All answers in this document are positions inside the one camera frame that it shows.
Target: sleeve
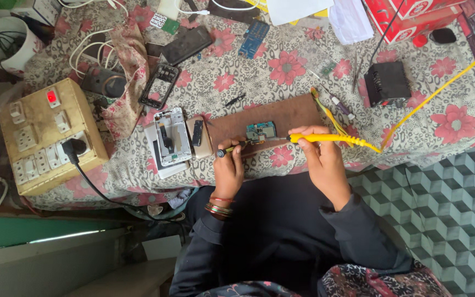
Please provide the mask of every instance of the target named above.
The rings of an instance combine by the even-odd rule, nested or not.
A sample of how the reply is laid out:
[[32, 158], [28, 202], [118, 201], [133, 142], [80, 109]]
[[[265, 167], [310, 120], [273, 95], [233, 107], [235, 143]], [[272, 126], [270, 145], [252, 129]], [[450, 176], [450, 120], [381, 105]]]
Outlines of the sleeve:
[[347, 262], [390, 273], [410, 270], [412, 258], [380, 230], [376, 213], [358, 194], [352, 194], [337, 213], [328, 207], [320, 212], [334, 227], [340, 253]]
[[224, 222], [209, 212], [194, 224], [192, 241], [186, 249], [178, 272], [170, 287], [170, 297], [196, 296], [219, 287], [217, 263], [222, 254], [221, 230]]

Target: red box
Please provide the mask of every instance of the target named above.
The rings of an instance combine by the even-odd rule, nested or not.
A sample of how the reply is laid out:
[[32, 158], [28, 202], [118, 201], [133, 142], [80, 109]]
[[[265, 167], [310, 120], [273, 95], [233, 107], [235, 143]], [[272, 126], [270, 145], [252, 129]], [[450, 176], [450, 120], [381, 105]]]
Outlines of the red box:
[[[378, 28], [380, 35], [384, 33], [395, 11], [391, 0], [364, 0], [369, 16]], [[384, 40], [387, 44], [403, 41], [419, 34], [426, 34], [435, 29], [443, 28], [452, 23], [462, 10], [459, 6], [445, 7], [413, 18], [401, 20], [396, 17]]]
[[[397, 8], [401, 4], [402, 0], [390, 0], [390, 4], [393, 7], [394, 11], [397, 11]], [[434, 10], [440, 10], [445, 7], [458, 5], [459, 3], [464, 3], [466, 0], [418, 0], [413, 3], [408, 3], [408, 0], [405, 0], [401, 10], [397, 17], [400, 17], [402, 20], [408, 18], [419, 16], [423, 13], [427, 13]]]

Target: hand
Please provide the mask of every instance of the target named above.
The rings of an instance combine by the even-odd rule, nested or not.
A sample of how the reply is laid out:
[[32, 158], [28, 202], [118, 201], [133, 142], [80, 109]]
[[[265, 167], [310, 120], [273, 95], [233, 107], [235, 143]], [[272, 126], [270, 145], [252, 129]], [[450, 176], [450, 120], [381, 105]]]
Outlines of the hand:
[[[224, 140], [218, 145], [218, 149], [224, 150], [232, 145], [235, 148], [224, 157], [216, 157], [214, 161], [215, 190], [211, 197], [232, 200], [243, 184], [244, 169], [241, 163], [240, 141], [246, 140], [244, 137], [236, 136]], [[230, 202], [211, 200], [215, 205], [228, 207]]]
[[[323, 126], [301, 126], [289, 130], [289, 134], [331, 134], [329, 128]], [[313, 184], [333, 203], [335, 211], [340, 211], [351, 196], [351, 188], [347, 182], [342, 152], [333, 141], [310, 143], [304, 138], [298, 139]]]

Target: red indicator light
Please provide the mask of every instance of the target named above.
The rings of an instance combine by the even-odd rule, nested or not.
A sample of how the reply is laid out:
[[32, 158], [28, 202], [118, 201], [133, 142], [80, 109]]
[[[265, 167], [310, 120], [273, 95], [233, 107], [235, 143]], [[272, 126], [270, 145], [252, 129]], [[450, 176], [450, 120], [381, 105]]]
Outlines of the red indicator light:
[[48, 91], [47, 92], [47, 100], [50, 102], [50, 103], [53, 103], [56, 101], [56, 94], [54, 94], [54, 91]]

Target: floor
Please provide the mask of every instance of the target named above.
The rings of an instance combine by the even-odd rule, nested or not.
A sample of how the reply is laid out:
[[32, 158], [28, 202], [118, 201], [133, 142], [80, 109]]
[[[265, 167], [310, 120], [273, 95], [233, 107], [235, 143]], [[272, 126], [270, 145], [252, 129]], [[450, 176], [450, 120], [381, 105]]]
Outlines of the floor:
[[424, 169], [399, 165], [349, 179], [454, 296], [475, 296], [475, 147]]

